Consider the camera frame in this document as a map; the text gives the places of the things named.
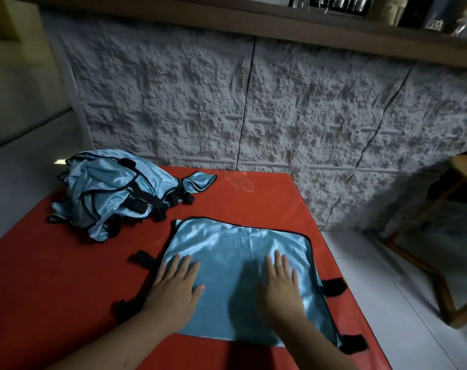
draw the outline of red table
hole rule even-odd
[[[165,168],[176,177],[195,171]],[[162,250],[170,221],[204,216],[239,225],[304,233],[322,279],[341,277],[321,233],[287,174],[208,171],[218,179],[179,205],[167,220],[125,225],[101,244],[68,225],[47,224],[53,195],[42,200],[0,240],[0,369],[39,369],[115,326],[110,306],[134,297],[146,270],[127,262],[143,249]],[[370,349],[351,358],[360,369],[391,370],[350,290],[328,298],[342,334],[363,334]],[[285,348],[172,335],[140,369],[296,369]]]

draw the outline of wall crack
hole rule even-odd
[[[244,112],[243,112],[243,116],[242,116],[242,127],[240,129],[240,137],[238,139],[238,149],[237,149],[237,159],[236,159],[236,164],[235,164],[235,171],[238,171],[238,157],[240,155],[240,143],[242,142],[242,133],[244,131],[245,111],[247,109],[247,95],[249,93],[249,83],[251,82],[252,65],[254,63],[254,51],[255,51],[255,49],[256,49],[256,37],[254,37],[254,42],[252,44],[251,67],[249,68],[249,76],[247,77],[247,87],[245,88]]]
[[[407,74],[405,75],[405,77],[403,78],[403,81],[402,83],[400,84],[400,87],[398,87],[397,91],[393,94],[393,96],[391,96],[390,100],[386,103],[384,109],[383,109],[383,114],[381,116],[381,119],[379,120],[379,123],[378,123],[378,126],[376,127],[376,129],[374,130],[372,136],[369,138],[369,140],[367,141],[366,145],[364,146],[364,148],[362,148],[362,150],[360,151],[360,157],[359,159],[357,160],[357,162],[355,163],[355,166],[354,166],[354,169],[352,171],[352,173],[350,174],[350,176],[347,178],[347,180],[345,180],[345,184],[343,185],[343,188],[342,188],[342,192],[340,194],[340,196],[338,197],[338,199],[335,201],[335,203],[333,205],[331,205],[330,209],[329,209],[329,213],[328,213],[328,217],[326,218],[326,222],[324,223],[324,226],[321,228],[321,230],[324,230],[326,229],[326,226],[328,225],[328,222],[329,222],[329,218],[331,218],[331,214],[333,213],[333,209],[336,207],[336,205],[338,205],[343,197],[343,194],[345,193],[345,189],[347,188],[347,185],[348,183],[350,182],[350,180],[354,177],[355,175],[355,171],[357,170],[357,168],[359,167],[360,165],[360,162],[362,161],[362,158],[364,157],[364,153],[365,151],[367,150],[367,148],[369,148],[369,146],[371,145],[371,143],[373,142],[374,138],[376,137],[376,135],[378,134],[379,130],[381,129],[381,125],[383,124],[383,120],[385,118],[385,114],[386,114],[386,110],[388,110],[388,108],[390,107],[390,105],[393,103],[393,101],[398,97],[398,94],[400,93],[400,91],[402,90],[402,88],[405,86],[405,83],[406,81],[408,80],[408,77],[412,71],[412,67],[413,67],[413,64],[410,65],[410,68],[408,69],[408,72]]]

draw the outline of textured stone wall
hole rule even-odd
[[[467,149],[467,70],[168,24],[43,19],[95,147],[289,173],[323,228],[394,228]]]

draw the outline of shiny blue cloth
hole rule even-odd
[[[133,161],[135,169],[121,165],[121,159]],[[177,179],[152,162],[120,149],[81,152],[66,163],[69,172],[62,175],[62,180],[67,187],[68,198],[52,204],[55,214],[51,217],[87,229],[89,236],[100,242],[109,237],[107,221],[112,216],[147,218],[154,209],[151,203],[147,204],[144,212],[122,205],[130,195],[135,196],[133,188],[129,186],[132,181],[142,191],[156,196],[169,207],[171,203],[167,197],[179,185],[185,192],[199,193],[216,179],[216,175],[199,171]]]
[[[210,337],[283,346],[258,312],[257,287],[266,278],[264,255],[274,251],[288,256],[299,273],[299,288],[307,317],[335,345],[341,337],[321,291],[309,239],[301,234],[237,226],[198,217],[175,223],[163,261],[175,254],[201,261],[195,285],[206,289],[196,311],[180,332]]]

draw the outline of person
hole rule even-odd
[[[286,255],[266,255],[267,282],[259,297],[262,317],[280,337],[301,370],[356,370],[306,317],[299,293],[297,270],[290,273]],[[175,255],[167,271],[164,262],[141,312],[49,367],[49,370],[136,369],[167,336],[180,331],[193,316],[204,292],[193,290],[200,262],[189,269],[191,256],[180,264]]]

